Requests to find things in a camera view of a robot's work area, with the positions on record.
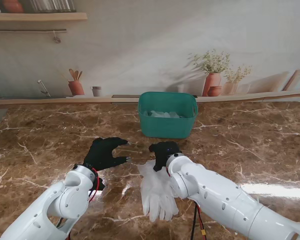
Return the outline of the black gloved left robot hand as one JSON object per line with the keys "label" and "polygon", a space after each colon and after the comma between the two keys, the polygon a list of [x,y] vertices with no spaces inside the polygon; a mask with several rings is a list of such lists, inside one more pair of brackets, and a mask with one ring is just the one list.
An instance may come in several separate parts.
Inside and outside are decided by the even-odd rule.
{"label": "black gloved left robot hand", "polygon": [[83,165],[102,171],[126,163],[128,156],[113,157],[113,150],[118,146],[127,145],[128,141],[120,137],[96,138],[84,158]]}

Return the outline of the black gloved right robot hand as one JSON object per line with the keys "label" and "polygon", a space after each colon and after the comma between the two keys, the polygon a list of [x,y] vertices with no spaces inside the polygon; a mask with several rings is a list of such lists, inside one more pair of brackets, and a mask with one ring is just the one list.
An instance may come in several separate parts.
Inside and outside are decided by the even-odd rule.
{"label": "black gloved right robot hand", "polygon": [[155,165],[153,167],[155,172],[167,166],[167,161],[170,156],[178,156],[182,153],[178,144],[174,141],[161,141],[151,144],[148,150],[155,155]]}

